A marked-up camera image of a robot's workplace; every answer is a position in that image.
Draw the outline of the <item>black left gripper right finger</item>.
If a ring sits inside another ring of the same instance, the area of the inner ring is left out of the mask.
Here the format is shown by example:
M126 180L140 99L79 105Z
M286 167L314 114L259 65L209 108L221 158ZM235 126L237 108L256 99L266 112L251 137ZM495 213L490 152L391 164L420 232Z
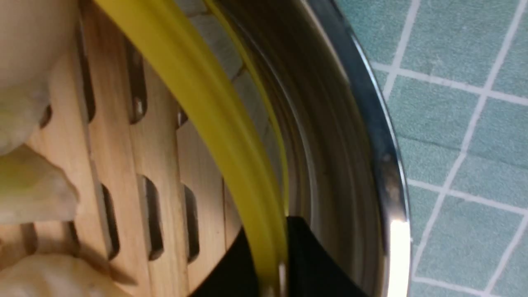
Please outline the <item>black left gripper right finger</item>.
M290 297L366 297L335 263L302 217L287 217Z

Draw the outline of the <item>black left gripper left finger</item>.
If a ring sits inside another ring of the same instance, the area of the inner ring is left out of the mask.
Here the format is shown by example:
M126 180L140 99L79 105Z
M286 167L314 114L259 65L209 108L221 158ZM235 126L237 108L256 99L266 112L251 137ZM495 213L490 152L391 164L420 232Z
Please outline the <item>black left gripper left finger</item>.
M259 281L243 228L191 297L259 297Z

